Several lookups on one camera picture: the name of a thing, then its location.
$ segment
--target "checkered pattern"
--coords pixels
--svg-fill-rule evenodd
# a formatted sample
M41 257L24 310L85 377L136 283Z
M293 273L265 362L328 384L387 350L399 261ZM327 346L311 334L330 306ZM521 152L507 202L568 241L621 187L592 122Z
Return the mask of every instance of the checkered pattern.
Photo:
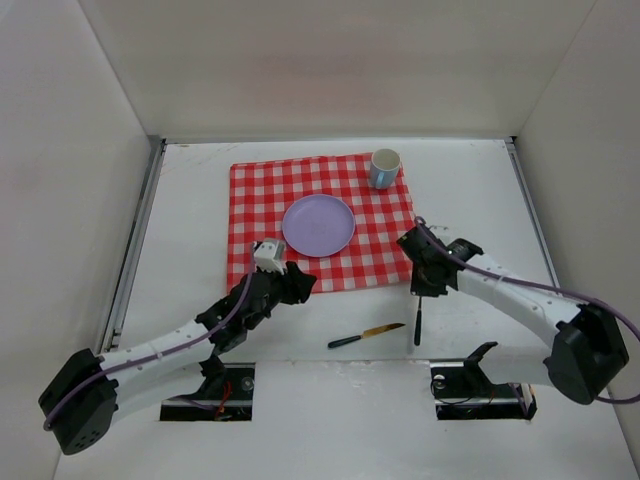
M231 167L227 287L248 268L248 244L282 235L282 218L296 200L314 193L342 199L353 211L351 242L326 258L288 248L286 260L318 277L314 292L334 292L407 281L411 263L396 240L413 226L413 207L402 170L386 190L368 184L371 154L312 157Z

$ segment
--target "mug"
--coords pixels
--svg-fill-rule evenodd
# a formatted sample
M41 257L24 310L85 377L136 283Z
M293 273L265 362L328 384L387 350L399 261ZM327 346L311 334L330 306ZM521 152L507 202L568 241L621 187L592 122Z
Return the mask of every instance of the mug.
M400 155L395 150L383 148L371 155L369 168L369 183L379 190L388 188L396 179L400 171Z

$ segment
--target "black handle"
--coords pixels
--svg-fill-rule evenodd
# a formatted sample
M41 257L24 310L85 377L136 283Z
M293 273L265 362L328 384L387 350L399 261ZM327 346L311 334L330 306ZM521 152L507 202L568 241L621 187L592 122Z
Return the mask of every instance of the black handle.
M418 310L416 314L416 329L413 332L413 344L420 346L420 338L422 337L422 310Z
M353 337L341 338L340 340L334 340L333 342L329 342L329 345L327 345L327 347L329 348L341 347L342 345L347 345L348 343L357 342L361 338L362 338L362 335L355 335Z

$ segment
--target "white floor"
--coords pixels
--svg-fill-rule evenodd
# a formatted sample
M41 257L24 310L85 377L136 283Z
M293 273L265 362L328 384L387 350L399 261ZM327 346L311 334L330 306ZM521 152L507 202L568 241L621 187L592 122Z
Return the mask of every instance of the white floor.
M522 277L549 280L501 141L173 145L121 345L175 328L225 295L231 164L381 147L400 152L415 211L428 223L478 243ZM540 410L531 423L437 421L428 365L416 359L465 356L488 340L541 343L463 295L425 300L423 312L422 346L414 350L408 285L278 307L223 357L258 361L252 422L160 424L152 407L114 425L86 452L63 457L56 479L637 478L613 408L578 406L551 388L537 390ZM331 339L389 321L411 328L326 349Z

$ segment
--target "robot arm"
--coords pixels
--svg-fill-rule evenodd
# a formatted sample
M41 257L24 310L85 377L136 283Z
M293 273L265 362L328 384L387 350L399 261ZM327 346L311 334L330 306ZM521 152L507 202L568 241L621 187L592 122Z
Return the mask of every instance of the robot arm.
M85 450L136 410L215 389L224 375L219 355L244 342L279 303L304 303L311 294L316 277L294 262L283 265L283 250L277 240L262 242L252 252L258 270L171 333L100 356L89 349L72 355L38 401L62 452Z
M504 277L517 277L480 247L463 239L444 245L420 223L398 244L413 262L413 294L438 297L452 288L472 295L527 327L546 345L524 350L496 342L483 345L461 360L469 375L483 377L476 378L476 384L548 384L586 405L629 361L616 319L605 309L508 283Z

